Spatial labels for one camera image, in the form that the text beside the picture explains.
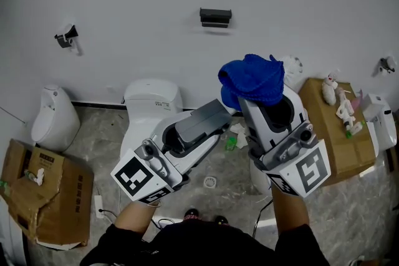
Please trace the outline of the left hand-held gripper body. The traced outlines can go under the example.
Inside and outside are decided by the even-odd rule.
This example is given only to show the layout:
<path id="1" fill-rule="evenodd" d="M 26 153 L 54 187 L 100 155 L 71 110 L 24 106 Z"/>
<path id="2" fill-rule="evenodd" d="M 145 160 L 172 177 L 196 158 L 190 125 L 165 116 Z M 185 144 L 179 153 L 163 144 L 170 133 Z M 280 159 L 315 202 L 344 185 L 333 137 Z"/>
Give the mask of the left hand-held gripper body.
<path id="1" fill-rule="evenodd" d="M 180 190 L 190 180 L 150 139 L 145 139 L 135 150 L 129 149 L 111 176 L 131 201 L 144 204 L 159 201 Z"/>

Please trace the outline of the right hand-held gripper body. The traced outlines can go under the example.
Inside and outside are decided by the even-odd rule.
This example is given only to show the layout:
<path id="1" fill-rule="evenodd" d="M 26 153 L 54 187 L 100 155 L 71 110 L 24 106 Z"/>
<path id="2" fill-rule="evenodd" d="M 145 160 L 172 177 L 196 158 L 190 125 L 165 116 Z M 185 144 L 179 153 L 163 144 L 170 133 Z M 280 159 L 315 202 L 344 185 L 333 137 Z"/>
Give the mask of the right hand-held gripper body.
<path id="1" fill-rule="evenodd" d="M 292 196 L 307 197 L 331 175 L 325 141 L 311 123 L 301 123 L 269 152 L 251 148 L 249 155 L 271 183 Z"/>

